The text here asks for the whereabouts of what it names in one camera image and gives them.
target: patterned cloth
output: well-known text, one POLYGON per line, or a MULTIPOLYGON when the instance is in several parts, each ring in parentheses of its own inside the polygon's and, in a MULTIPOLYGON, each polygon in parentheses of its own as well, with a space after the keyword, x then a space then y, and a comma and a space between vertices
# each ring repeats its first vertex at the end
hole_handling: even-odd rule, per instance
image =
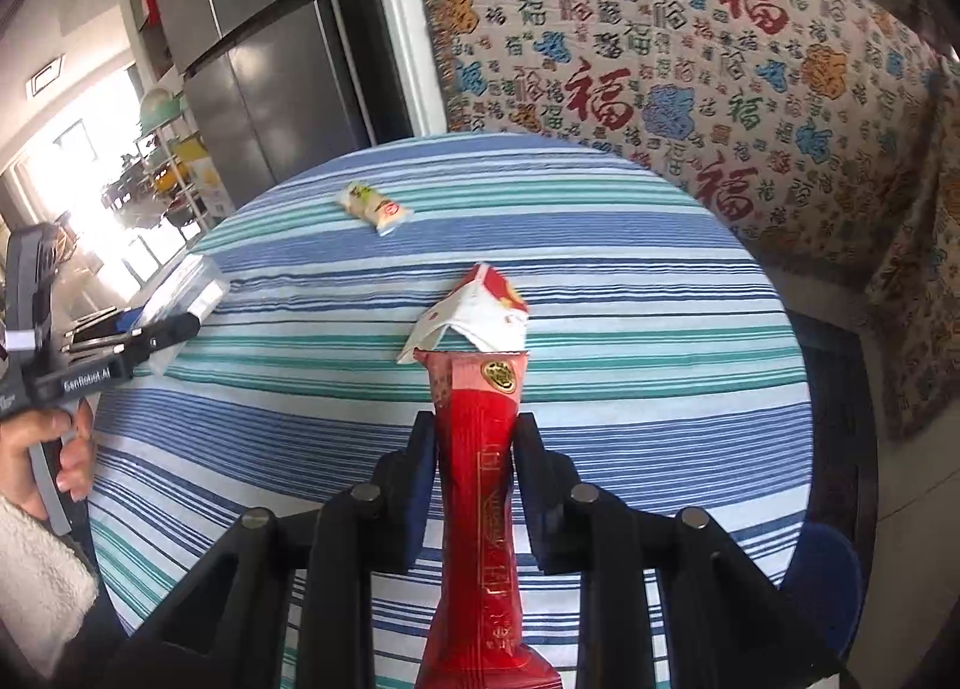
MULTIPOLYGON (((430 408, 394 358, 478 260, 531 305, 522 410, 635 507, 707 507, 779 582, 803 523, 811 416, 774 288, 696 201, 637 165, 541 137, 448 135, 331 161, 203 240, 232 289, 162 378, 104 394, 90 516, 128 628, 245 507, 315 507, 365 480, 430 408), (387 237, 335 201, 366 180, 415 210, 387 237)), ((443 341, 467 348, 453 336, 443 341)), ((536 571, 514 495, 527 643, 572 686, 577 577, 536 571)), ((408 577, 373 579, 378 686, 415 680, 440 594, 439 486, 408 577)), ((299 621, 294 589, 290 621, 299 621)), ((667 676, 656 588, 656 671, 667 676)), ((290 684, 296 630, 287 635, 290 684)))
POLYGON ((452 130, 630 158, 868 298, 895 431, 960 386, 956 65, 868 0, 425 0, 452 130))

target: round table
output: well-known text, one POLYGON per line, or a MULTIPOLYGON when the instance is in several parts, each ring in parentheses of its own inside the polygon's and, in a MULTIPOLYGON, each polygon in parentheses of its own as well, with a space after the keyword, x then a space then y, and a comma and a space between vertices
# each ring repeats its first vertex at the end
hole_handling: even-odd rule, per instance
MULTIPOLYGON (((90 518, 128 628, 246 507, 308 510, 405 443, 430 396, 426 372, 395 356, 478 261, 531 306, 521 409, 546 446, 633 507, 707 507, 774 582, 784 575, 811 476, 800 347, 754 259, 659 176, 533 136, 407 140, 271 189, 197 250, 229 295, 162 378, 104 394, 97 414, 90 518), (354 179, 413 219, 378 237, 349 218, 335 199, 354 179)), ((572 685, 579 580, 544 577, 524 556, 514 497, 524 639, 572 685)), ((439 487, 431 515, 409 576, 373 579, 380 686, 416 678, 440 593, 439 487)))

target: sleeve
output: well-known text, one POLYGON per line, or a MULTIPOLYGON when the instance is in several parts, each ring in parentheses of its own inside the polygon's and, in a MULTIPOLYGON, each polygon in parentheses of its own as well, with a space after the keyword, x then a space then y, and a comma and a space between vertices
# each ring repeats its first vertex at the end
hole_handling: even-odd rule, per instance
POLYGON ((0 496, 0 623, 37 673, 54 673, 96 598, 83 560, 0 496))

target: human hand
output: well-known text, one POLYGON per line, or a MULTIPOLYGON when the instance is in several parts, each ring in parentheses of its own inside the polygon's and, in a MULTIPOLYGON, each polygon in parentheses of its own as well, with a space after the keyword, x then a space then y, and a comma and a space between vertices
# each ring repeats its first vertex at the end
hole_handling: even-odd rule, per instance
MULTIPOLYGON (((56 487, 69 491, 73 501, 79 502, 90 493, 96 458, 93 411, 85 399, 80 400, 73 426, 77 436, 61 449, 56 487)), ((40 521, 47 519, 47 509, 37 490, 28 449, 34 443, 61 438, 69 429, 69 414, 56 410, 27 411, 0 423, 0 494, 40 521)))

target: tile floor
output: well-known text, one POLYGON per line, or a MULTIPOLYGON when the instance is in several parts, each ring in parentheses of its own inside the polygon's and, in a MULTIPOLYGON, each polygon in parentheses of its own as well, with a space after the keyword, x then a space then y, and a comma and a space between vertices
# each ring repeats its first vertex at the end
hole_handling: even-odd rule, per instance
MULTIPOLYGON (((789 309, 860 334, 880 405, 880 352, 859 325, 862 299, 811 278, 768 273, 789 309)), ((888 440, 877 411, 877 435, 880 523, 848 666, 862 689, 899 689, 960 597, 960 399, 907 443, 888 440)))

